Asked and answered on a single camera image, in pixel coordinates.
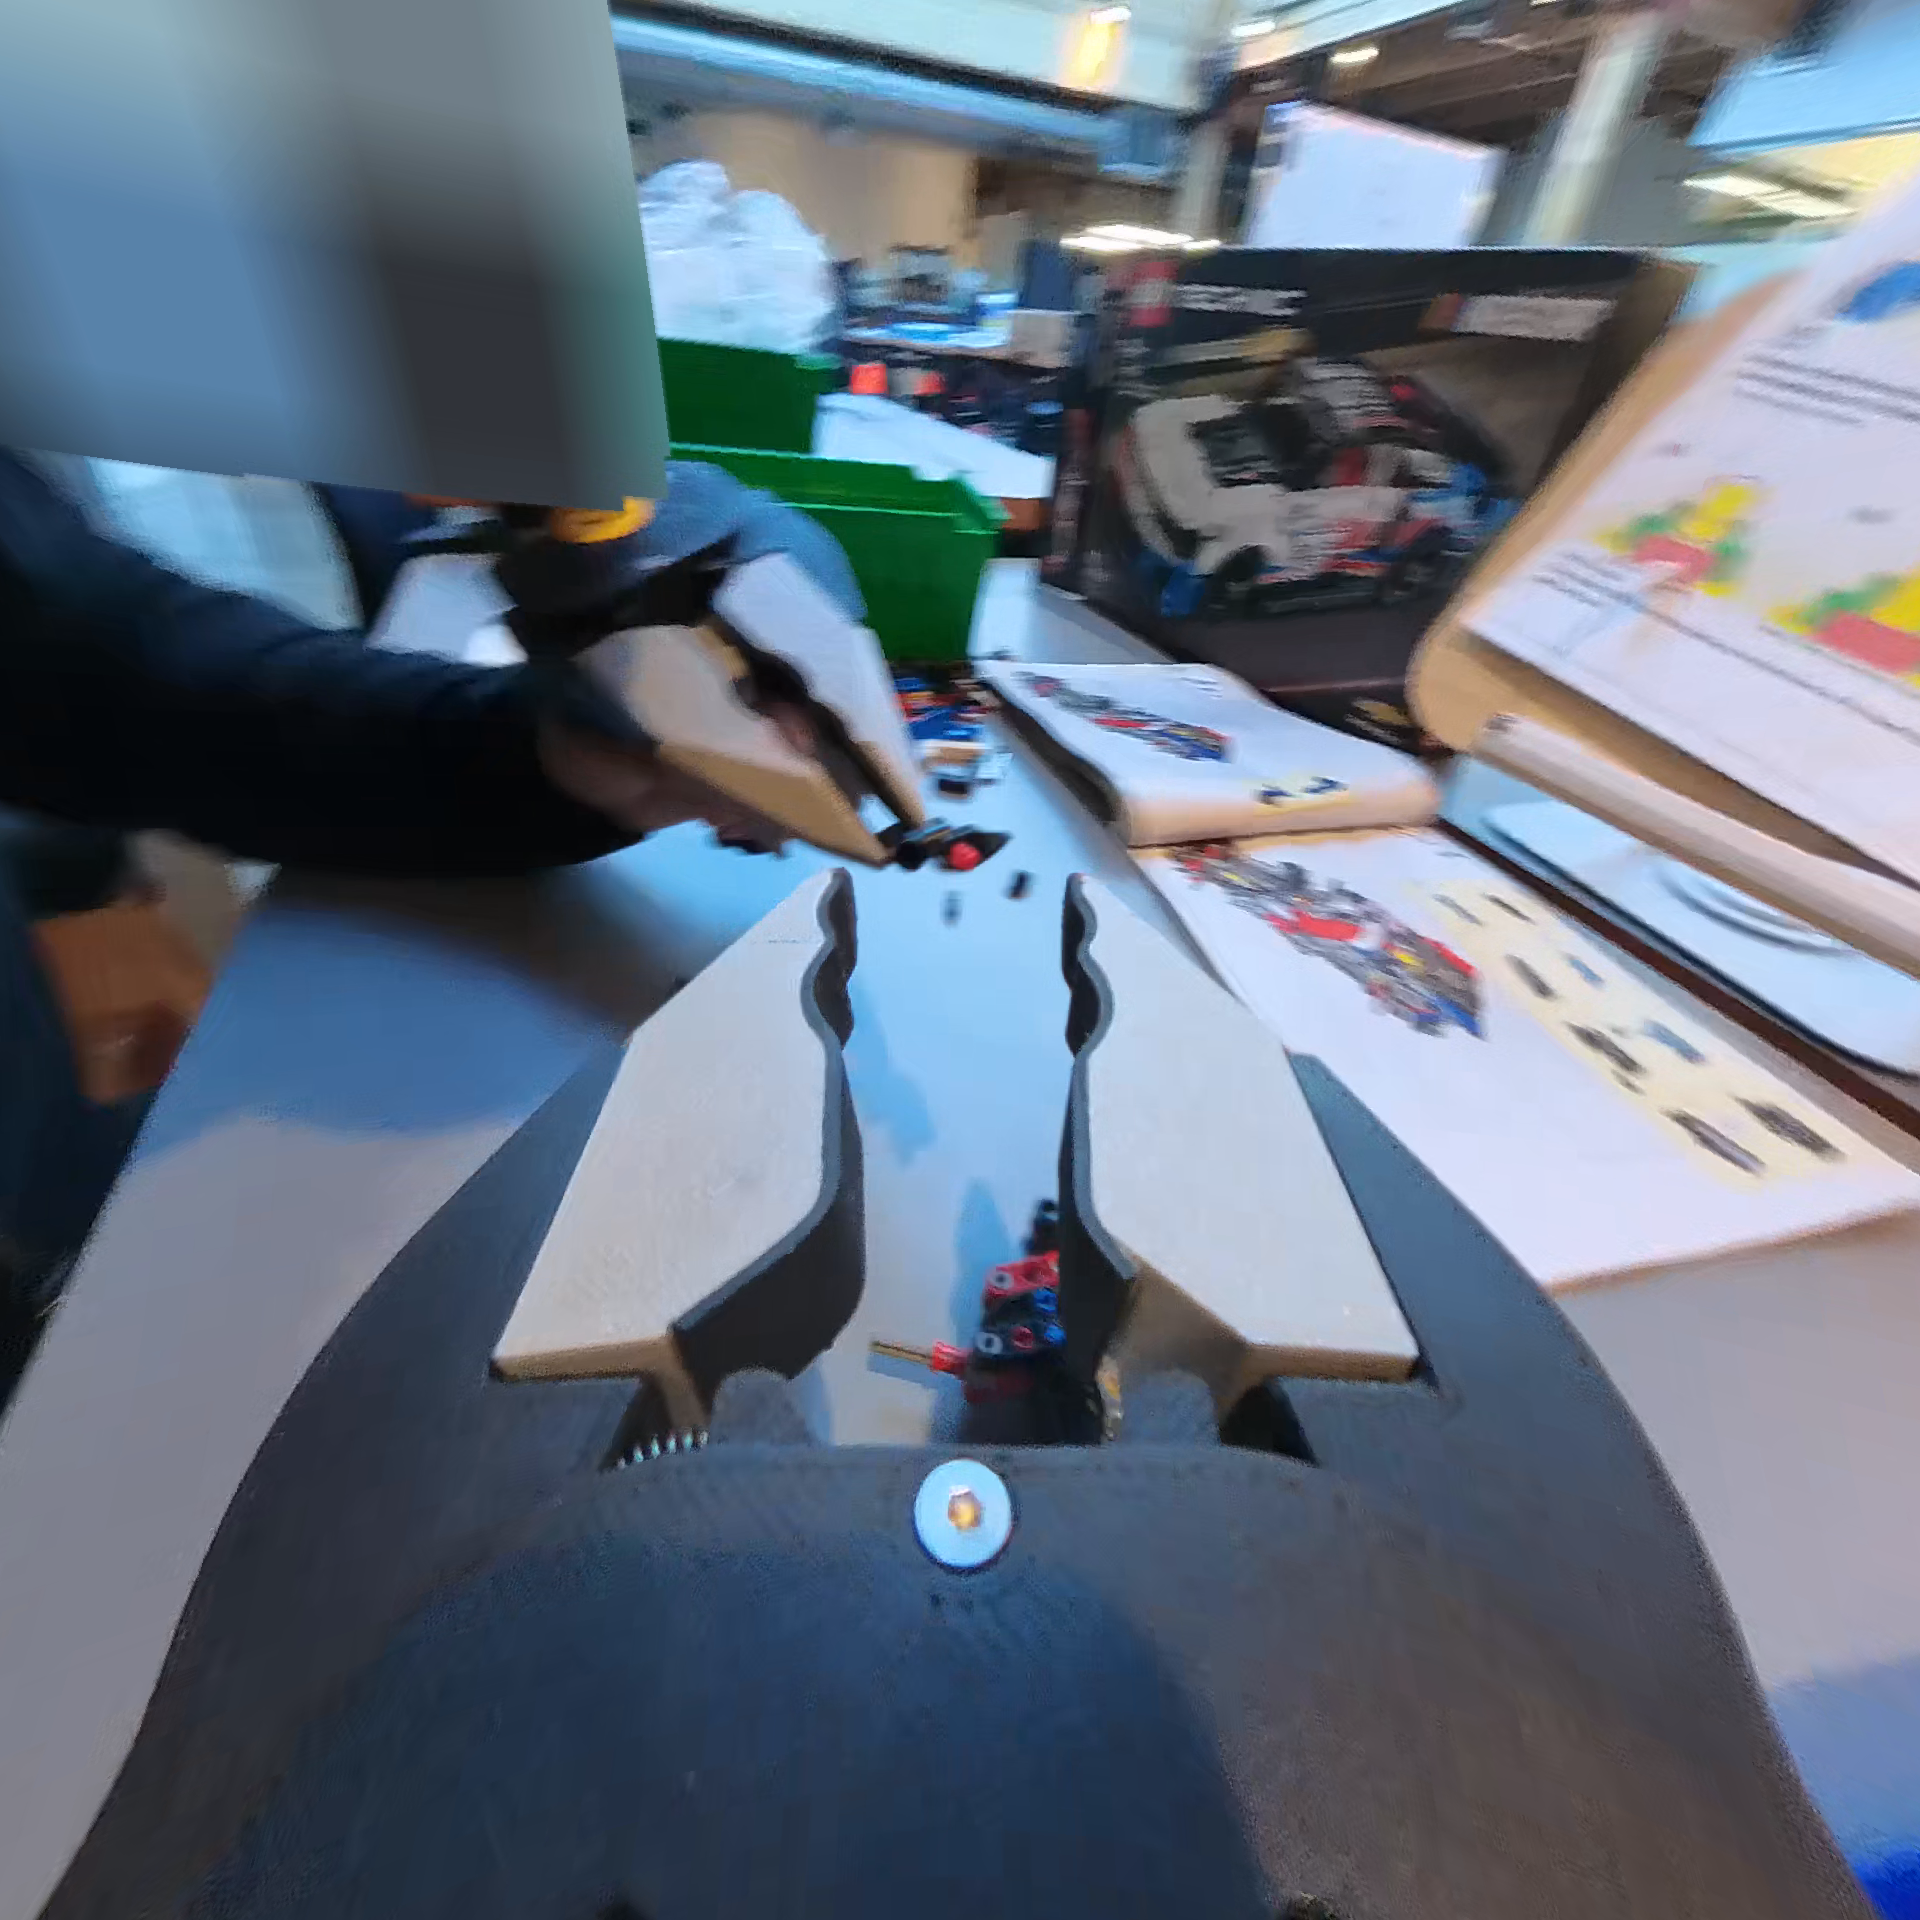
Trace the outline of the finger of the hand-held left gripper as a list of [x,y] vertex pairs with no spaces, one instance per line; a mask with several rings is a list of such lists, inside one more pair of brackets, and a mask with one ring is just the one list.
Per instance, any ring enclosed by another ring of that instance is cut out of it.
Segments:
[[814,759],[854,804],[878,804],[902,833],[923,831],[916,748],[862,622],[788,555],[731,565],[708,622],[745,657],[756,706],[804,721]]
[[756,706],[745,657],[713,622],[618,633],[576,667],[664,760],[778,821],[792,842],[890,866],[880,848],[890,817],[826,773],[804,721]]

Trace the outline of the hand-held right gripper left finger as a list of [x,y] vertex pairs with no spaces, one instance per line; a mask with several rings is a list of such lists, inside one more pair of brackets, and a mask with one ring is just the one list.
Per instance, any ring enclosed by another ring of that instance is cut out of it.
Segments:
[[506,1383],[724,1383],[817,1366],[864,1291],[864,1168],[844,1069],[854,893],[805,878],[621,1049],[494,1345]]

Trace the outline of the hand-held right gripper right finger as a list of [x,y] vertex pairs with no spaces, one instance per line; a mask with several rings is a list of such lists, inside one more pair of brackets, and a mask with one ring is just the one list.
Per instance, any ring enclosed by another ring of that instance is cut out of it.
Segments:
[[1069,1373],[1180,1373],[1217,1419],[1271,1383],[1411,1383],[1420,1343],[1285,1046],[1090,876],[1061,976]]

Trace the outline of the pile of toy bricks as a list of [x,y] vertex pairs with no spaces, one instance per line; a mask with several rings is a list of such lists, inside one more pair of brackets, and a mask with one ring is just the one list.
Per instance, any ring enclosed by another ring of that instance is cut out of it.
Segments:
[[934,794],[962,799],[1007,782],[1010,753],[995,730],[995,697],[970,669],[898,663],[890,688]]

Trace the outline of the person's left forearm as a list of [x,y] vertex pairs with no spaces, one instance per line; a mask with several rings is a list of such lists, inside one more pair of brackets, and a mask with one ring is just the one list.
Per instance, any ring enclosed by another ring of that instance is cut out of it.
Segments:
[[530,669],[399,657],[97,534],[4,452],[4,804],[372,878],[634,845],[541,772]]

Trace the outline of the grey desk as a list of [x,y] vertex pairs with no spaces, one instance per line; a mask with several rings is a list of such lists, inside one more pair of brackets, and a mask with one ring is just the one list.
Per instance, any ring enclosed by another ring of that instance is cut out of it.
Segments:
[[767,1373],[653,1468],[494,1375],[672,996],[592,873],[360,904],[241,935],[10,1406],[4,1918],[1871,1918],[1457,1203],[1347,1188],[1411,1386],[1151,1375],[962,1572]]

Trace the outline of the person's left hand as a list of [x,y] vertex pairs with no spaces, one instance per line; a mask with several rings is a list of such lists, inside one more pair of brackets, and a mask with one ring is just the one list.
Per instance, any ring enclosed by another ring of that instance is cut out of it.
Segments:
[[723,845],[767,857],[790,845],[790,833],[778,821],[664,760],[651,748],[621,746],[604,731],[544,718],[537,726],[537,760],[561,794],[608,817],[629,841],[697,824]]

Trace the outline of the open instruction booklet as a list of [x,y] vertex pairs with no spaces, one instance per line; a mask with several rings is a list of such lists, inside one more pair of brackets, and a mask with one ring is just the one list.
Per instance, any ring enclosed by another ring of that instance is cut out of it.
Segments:
[[1918,1223],[1918,1168],[1437,826],[1437,777],[1225,669],[990,661],[1290,1051],[1354,1196],[1447,1196],[1536,1285]]

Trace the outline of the green plastic bin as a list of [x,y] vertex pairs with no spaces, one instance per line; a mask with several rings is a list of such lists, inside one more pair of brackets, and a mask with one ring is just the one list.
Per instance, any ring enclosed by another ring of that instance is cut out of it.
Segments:
[[970,657],[979,586],[1007,518],[967,478],[728,445],[675,441],[670,455],[717,467],[824,527],[852,565],[888,661],[934,667]]
[[767,455],[814,455],[820,403],[844,363],[820,354],[659,340],[670,441]]

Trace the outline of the partly built toy car model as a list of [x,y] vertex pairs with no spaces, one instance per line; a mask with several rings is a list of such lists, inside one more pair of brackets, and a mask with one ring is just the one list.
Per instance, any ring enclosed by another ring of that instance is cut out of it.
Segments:
[[939,1435],[982,1446],[1090,1446],[1106,1435],[1106,1397],[1069,1370],[1061,1319],[1061,1213],[1041,1200],[1022,1254],[990,1266],[967,1338],[905,1345],[873,1338],[869,1362],[902,1377],[945,1383],[957,1407]]

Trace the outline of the heap of white bags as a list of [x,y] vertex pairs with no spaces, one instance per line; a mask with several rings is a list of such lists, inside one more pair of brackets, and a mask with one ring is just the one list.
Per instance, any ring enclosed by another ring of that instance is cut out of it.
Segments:
[[737,191],[713,159],[637,182],[659,340],[814,354],[838,316],[830,246],[770,191]]

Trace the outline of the toy race car set box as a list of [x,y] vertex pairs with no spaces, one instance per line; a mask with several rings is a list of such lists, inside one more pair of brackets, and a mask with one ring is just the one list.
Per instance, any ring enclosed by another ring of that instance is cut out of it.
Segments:
[[1667,329],[1657,251],[1137,251],[1061,381],[1041,580],[1416,759],[1411,661]]

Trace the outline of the wooden book stand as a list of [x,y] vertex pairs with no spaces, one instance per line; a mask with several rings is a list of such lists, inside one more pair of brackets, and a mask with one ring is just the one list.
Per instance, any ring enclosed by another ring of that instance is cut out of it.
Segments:
[[1605,826],[1674,857],[1864,962],[1918,979],[1918,882],[1871,864],[1738,782],[1667,748],[1611,709],[1466,632],[1466,605],[1527,559],[1700,344],[1735,332],[1792,275],[1717,315],[1678,324],[1548,473],[1540,494],[1480,563],[1413,654],[1411,697],[1428,731]]

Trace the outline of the person's dark clothing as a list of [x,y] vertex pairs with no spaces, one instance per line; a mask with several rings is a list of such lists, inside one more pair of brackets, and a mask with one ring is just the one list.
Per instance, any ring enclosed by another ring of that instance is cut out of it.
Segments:
[[4,810],[4,1406],[129,1155],[153,1090],[94,1101],[35,927],[129,876],[112,831]]

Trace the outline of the white board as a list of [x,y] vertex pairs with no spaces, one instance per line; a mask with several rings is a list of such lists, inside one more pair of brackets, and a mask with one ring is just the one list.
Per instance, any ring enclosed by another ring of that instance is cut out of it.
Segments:
[[1241,249],[1462,251],[1506,167],[1501,149],[1281,102],[1259,120]]

